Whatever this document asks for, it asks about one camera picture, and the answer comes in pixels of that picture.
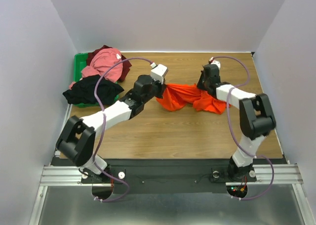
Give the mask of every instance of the wooden table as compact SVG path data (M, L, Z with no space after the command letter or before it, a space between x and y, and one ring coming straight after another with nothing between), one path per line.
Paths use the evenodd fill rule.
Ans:
M261 93L262 89L250 53L124 53L126 57L141 56L164 64L169 72L166 83L192 85L197 83L202 65L212 56L229 55L240 59L249 68L251 81L242 90ZM221 80L233 85L246 80L246 72L236 61L219 59ZM133 87L137 77L149 74L150 66L141 60L132 61L131 71L121 86L125 92ZM99 107L72 107L71 116L83 117L99 111ZM240 138L238 110L231 108L231 118L237 138ZM230 158L237 146L232 140L226 112L217 115L197 112L191 105L168 112L152 99L132 120L122 122L106 131L98 154L103 158ZM259 154L281 158L275 132L262 143Z

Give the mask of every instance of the dark red cloth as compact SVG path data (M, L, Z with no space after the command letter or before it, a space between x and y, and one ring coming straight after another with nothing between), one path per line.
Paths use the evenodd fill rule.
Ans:
M91 63L92 59L94 58L94 56L95 56L99 51L101 51L102 49L105 49L105 48L112 48L112 47L109 47L109 46L107 46L107 45L104 45L104 46L102 46L101 48L96 49L94 52L88 53L88 58L87 58L87 60L86 60L87 65L90 65L90 63ZM129 61L126 61L126 62L123 63L122 74L121 74L120 78L118 79L120 82L123 82L123 81L125 80L125 78L126 78L128 72L129 72L129 70L130 70L129 68L130 68L131 66L132 66L132 65L131 65L131 63L130 63Z

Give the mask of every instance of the wall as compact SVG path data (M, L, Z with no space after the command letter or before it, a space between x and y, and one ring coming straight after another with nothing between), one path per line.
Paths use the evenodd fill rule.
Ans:
M298 163L308 201L316 214L315 190L315 0L286 0L254 60L270 96L286 157Z
M0 224L28 224L76 52L50 0L0 0Z
M284 0L52 0L76 48L254 51Z

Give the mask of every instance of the metal frame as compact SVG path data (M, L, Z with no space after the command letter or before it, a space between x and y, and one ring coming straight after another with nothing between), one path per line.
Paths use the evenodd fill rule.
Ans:
M65 119L62 125L65 125L70 116L72 105L68 105ZM55 157L60 156L60 151L55 152ZM294 189L299 208L306 225L316 225L307 198L302 187L303 179L297 165L280 164L274 165L275 180L274 184L291 184ZM269 184L271 180L270 165L254 165L257 181L248 184ZM226 185L237 185L239 183L228 182ZM45 197L49 186L92 186L92 184L81 183L81 173L77 167L44 167L35 204L31 214L29 225L38 225L41 212L44 207ZM93 186L111 186L110 184L93 184Z

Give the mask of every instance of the cable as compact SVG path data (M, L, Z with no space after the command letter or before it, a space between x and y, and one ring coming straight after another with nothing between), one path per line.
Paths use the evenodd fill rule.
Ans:
M96 85L95 85L95 88L94 88L94 97L95 97L96 100L98 101L98 103L99 103L99 105L100 105L100 107L101 107L101 110L102 110L103 112L104 112L105 108L104 108L104 106L103 106L103 104L102 104L102 101L100 100L100 98L99 98L99 96L98 96L98 94L97 94L97 90L98 90L98 87L99 87L99 84L100 84L101 80L104 78L104 76L105 76L109 71L111 71L111 70L112 70L113 68L115 68L117 65L119 65L119 64L121 64L121 63L124 63L124 62L126 62L126 61L129 61L129 60L132 60L132 59L145 60L145 61L149 62L150 64L153 63L152 61L150 61L150 60L148 60L148 59L146 59L146 58L141 58L141 57L127 58L127 59L124 59L124 60L122 60L122 61L120 61L120 62L117 62L117 63L114 64L111 68L109 68L104 74L102 74L102 76L99 78L99 80L97 81L97 83L96 83ZM109 177L109 178L111 178L111 179L113 179L113 180L116 180L116 181L118 181L118 182L124 184L127 189L126 189L125 193L122 194L122 195L120 195L119 197L116 197L116 198L113 198L113 199L106 199L106 200L102 200L102 199L99 199L98 197L94 197L94 200L98 200L98 201L100 201L100 202L114 202L114 201L117 201L117 200L119 200L119 199L125 197L125 196L128 194L128 192L129 192L129 190L130 190L130 187L129 187L129 184L126 183L125 181L120 180L119 178L116 178L116 177L114 177L114 176L108 174L108 173L105 172L104 170L102 170L102 169L99 167L99 165L97 165L97 163L95 162L95 157L96 157L96 155L97 155L97 153L98 153L98 151L99 151L99 149L100 149L100 146L101 146L101 143L102 143L102 140L103 140L103 137L104 137L104 131L105 131L105 125L106 125L106 118L107 118L106 115L103 113L103 125L102 125L102 130L101 130L101 136L100 136L99 143L98 143L98 145L97 145L97 147L96 147L96 149L95 149L95 151L94 151L94 153L93 153L93 155L92 155L92 161L94 162L95 167L98 168L104 175L106 175L107 177Z
M250 73L249 73L249 70L248 70L248 68L247 68L240 60L238 60L237 58L234 58L234 57L230 57L230 56L217 56L217 57L212 58L212 59L210 60L210 63L211 63L214 59L217 59L217 58L229 58L229 59L235 60L235 61L237 61L238 63L240 63L240 64L243 66L243 68L246 70L246 72L247 72L247 80L246 80L246 82L244 82L244 83L242 83L242 84L235 85L235 86L234 86L235 88L238 88L238 87L241 87L241 86L245 86L246 84L249 83L249 81L250 81ZM235 136L234 131L233 131L232 122L231 122L231 117L230 117L230 112L229 112L229 99L230 99L230 97L231 97L231 94L232 94L232 91L233 91L233 90L234 90L234 88L231 88L231 89L229 90L228 95L227 95L227 99L226 99L227 119L228 119L229 130L230 130L230 132L231 132L232 138L233 138L235 144L237 145L237 147L238 147L241 151L243 151L246 155L248 155L249 157L253 157L253 158L262 157L262 158L266 159L267 162L270 164L271 170L272 170L272 178L271 178L271 181L270 181L270 184L269 184L268 188L267 188L265 191L263 191L263 192L260 193L259 195L256 195L256 196L253 196L253 197L250 197L250 198L237 198L237 197L233 197L233 198L237 198L237 199L239 199L239 200L252 200L252 199L259 198L260 196L264 195L265 193L267 193L267 192L271 189L271 186L272 186L273 181L274 181L274 179L275 179L275 170L274 170L273 164L272 164L272 162L270 161L269 158L267 158L265 155L260 155L260 156L257 156L257 157L256 157L256 155L252 155L252 154L248 153L245 149L242 148L242 146L241 146L241 145L239 144L239 142L237 141L236 136Z

